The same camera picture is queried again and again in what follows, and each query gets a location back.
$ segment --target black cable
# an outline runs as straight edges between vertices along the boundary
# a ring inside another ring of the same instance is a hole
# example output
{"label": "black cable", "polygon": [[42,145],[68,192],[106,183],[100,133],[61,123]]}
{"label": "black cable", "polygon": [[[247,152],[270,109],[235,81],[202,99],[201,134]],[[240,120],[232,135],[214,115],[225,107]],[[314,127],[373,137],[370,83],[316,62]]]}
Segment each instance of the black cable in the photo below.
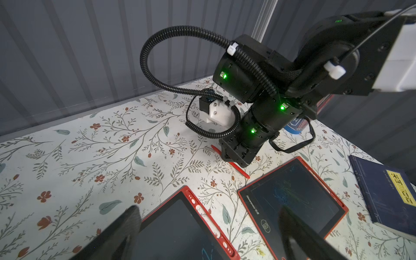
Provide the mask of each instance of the black cable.
{"label": "black cable", "polygon": [[390,17],[387,21],[385,21],[382,25],[380,25],[379,27],[377,27],[377,29],[375,29],[372,33],[370,33],[364,40],[362,40],[359,44],[357,44],[354,48],[352,48],[351,50],[349,50],[344,57],[342,58],[342,60],[344,60],[346,57],[348,57],[349,55],[351,55],[352,53],[354,53],[356,50],[358,50],[358,48],[360,48],[368,39],[370,39],[371,37],[374,36],[374,34],[376,34],[377,32],[379,32],[381,29],[383,29],[386,25],[388,25],[389,23],[391,23],[394,19],[396,19],[397,17],[399,17],[400,15],[404,14],[405,12],[409,11],[410,9],[412,9],[413,7],[416,7],[416,3],[409,5],[408,7],[402,9],[400,12],[397,12],[396,14],[394,14],[392,17]]}
{"label": "black cable", "polygon": [[[150,51],[156,46],[156,44],[172,37],[177,36],[192,36],[201,38],[210,42],[213,42],[219,46],[221,46],[224,49],[227,49],[230,45],[232,45],[232,41],[226,39],[225,37],[218,35],[212,31],[195,27],[195,26],[189,26],[189,25],[181,25],[181,26],[173,26],[168,27],[166,29],[160,30],[154,35],[152,35],[150,38],[147,39],[147,41],[144,43],[143,48],[140,52],[140,67],[143,71],[143,74],[146,76],[146,78],[155,86],[160,87],[161,89],[178,93],[178,94],[187,94],[187,95],[193,95],[193,96],[202,96],[202,97],[210,97],[215,98],[219,101],[223,100],[223,97],[218,94],[208,93],[201,90],[194,90],[194,89],[183,89],[174,87],[168,84],[165,84],[161,81],[159,81],[157,78],[154,77],[154,75],[150,72],[149,66],[148,66],[148,58]],[[260,68],[259,65],[257,65],[256,62],[254,62],[250,56],[248,56],[243,49],[239,48],[237,46],[234,57],[239,60],[241,63],[243,63],[251,74],[253,74],[256,79],[259,81],[260,85],[263,86],[263,88],[269,93],[272,97],[278,97],[279,96],[279,90],[275,86],[275,84],[270,80],[270,78],[266,75],[266,73]],[[191,128],[196,133],[208,137],[208,138],[225,138],[230,135],[232,135],[238,128],[240,124],[240,112],[238,111],[236,106],[231,107],[231,111],[235,115],[235,121],[234,124],[226,131],[221,133],[211,133],[205,130],[200,129],[198,126],[194,125],[189,120],[186,121],[186,125]]]}
{"label": "black cable", "polygon": [[286,150],[283,150],[282,148],[278,147],[275,143],[273,143],[273,140],[276,139],[276,137],[277,137],[277,136],[274,136],[274,137],[269,139],[270,145],[278,152],[284,152],[284,153],[289,154],[289,153],[293,153],[294,151],[297,151],[297,150],[307,146],[308,144],[311,144],[315,140],[315,137],[316,137],[315,130],[313,129],[313,126],[311,124],[311,121],[310,121],[309,117],[305,116],[303,119],[308,121],[309,131],[311,132],[311,135],[312,135],[311,139],[303,141],[301,143],[298,143],[298,144],[296,144],[292,147],[287,148]]}
{"label": "black cable", "polygon": [[189,103],[188,109],[186,110],[186,114],[185,114],[186,121],[189,121],[189,118],[188,118],[189,108],[191,107],[192,102],[194,101],[194,99],[195,99],[196,97],[197,97],[197,96],[193,96],[193,99],[192,99],[192,100],[191,100],[191,102]]}

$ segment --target white cable clip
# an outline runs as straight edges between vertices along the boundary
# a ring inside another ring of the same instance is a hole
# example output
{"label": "white cable clip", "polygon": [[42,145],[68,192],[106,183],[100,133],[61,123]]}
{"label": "white cable clip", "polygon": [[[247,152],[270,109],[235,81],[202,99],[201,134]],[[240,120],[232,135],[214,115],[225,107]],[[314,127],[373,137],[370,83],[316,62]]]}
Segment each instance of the white cable clip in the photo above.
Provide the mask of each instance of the white cable clip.
{"label": "white cable clip", "polygon": [[333,79],[339,79],[346,73],[346,70],[341,65],[335,66],[330,60],[325,63],[324,68],[328,71],[329,76]]}
{"label": "white cable clip", "polygon": [[238,46],[238,43],[236,43],[236,42],[233,43],[233,45],[228,46],[227,53],[229,55],[233,56],[234,53],[235,53],[235,49],[237,48],[237,46]]}

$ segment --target gray wall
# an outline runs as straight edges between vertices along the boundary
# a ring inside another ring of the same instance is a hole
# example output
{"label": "gray wall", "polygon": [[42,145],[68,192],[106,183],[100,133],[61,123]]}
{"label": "gray wall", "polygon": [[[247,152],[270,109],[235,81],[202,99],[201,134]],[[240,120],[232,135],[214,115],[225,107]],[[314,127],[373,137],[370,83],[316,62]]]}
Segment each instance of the gray wall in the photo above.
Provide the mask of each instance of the gray wall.
{"label": "gray wall", "polygon": [[[395,10],[415,0],[279,0],[263,43],[294,60],[305,32],[333,15]],[[318,119],[416,184],[416,92],[336,96]]]}
{"label": "gray wall", "polygon": [[[0,135],[157,90],[139,55],[172,25],[251,35],[257,0],[0,0]],[[150,68],[171,85],[213,74],[224,53],[196,38],[157,45]]]}

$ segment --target black corrugated cable tube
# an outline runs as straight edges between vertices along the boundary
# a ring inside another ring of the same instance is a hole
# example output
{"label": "black corrugated cable tube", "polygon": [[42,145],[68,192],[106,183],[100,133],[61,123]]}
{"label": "black corrugated cable tube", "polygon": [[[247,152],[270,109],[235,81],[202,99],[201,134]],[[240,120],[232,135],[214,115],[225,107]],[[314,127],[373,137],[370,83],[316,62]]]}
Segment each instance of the black corrugated cable tube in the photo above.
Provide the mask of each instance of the black corrugated cable tube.
{"label": "black corrugated cable tube", "polygon": [[[173,93],[178,93],[178,94],[211,97],[211,98],[215,98],[217,100],[222,101],[223,97],[218,94],[208,93],[204,90],[183,89],[183,88],[178,88],[178,87],[165,84],[161,82],[160,80],[158,80],[157,78],[155,78],[153,74],[149,71],[149,67],[147,63],[148,63],[148,57],[149,57],[150,51],[153,49],[153,47],[155,47],[156,44],[168,38],[177,37],[177,36],[192,36],[196,38],[201,38],[201,39],[213,42],[221,46],[224,49],[227,49],[230,45],[233,44],[232,41],[226,39],[225,37],[218,35],[212,31],[203,29],[203,28],[189,26],[189,25],[168,27],[166,29],[158,31],[157,33],[152,35],[150,38],[148,38],[147,41],[144,43],[143,48],[141,49],[141,52],[140,52],[140,67],[141,67],[141,70],[143,71],[143,74],[152,84],[160,87],[161,89],[164,89]],[[250,56],[248,56],[238,46],[236,48],[234,56],[236,57],[236,59],[242,62],[249,69],[249,71],[256,77],[256,79],[259,80],[260,84],[272,97],[275,97],[276,95],[278,95],[277,87],[272,83],[270,78],[257,65],[257,63],[255,63],[250,58]],[[211,133],[211,132],[205,131],[199,128],[197,125],[195,125],[191,121],[189,121],[188,119],[186,120],[185,125],[189,127],[192,131],[207,138],[213,138],[213,139],[226,138],[232,135],[237,130],[240,124],[240,119],[241,119],[240,113],[236,106],[232,106],[231,111],[234,113],[234,116],[235,116],[234,124],[229,129],[220,133]]]}

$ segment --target book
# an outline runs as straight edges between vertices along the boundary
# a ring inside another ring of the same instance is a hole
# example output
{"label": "book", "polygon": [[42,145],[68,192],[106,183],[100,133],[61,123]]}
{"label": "book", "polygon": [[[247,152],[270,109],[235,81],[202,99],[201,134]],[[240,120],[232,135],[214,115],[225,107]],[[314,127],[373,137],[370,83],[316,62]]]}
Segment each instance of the book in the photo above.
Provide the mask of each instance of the book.
{"label": "book", "polygon": [[416,242],[416,192],[403,170],[349,156],[371,221]]}

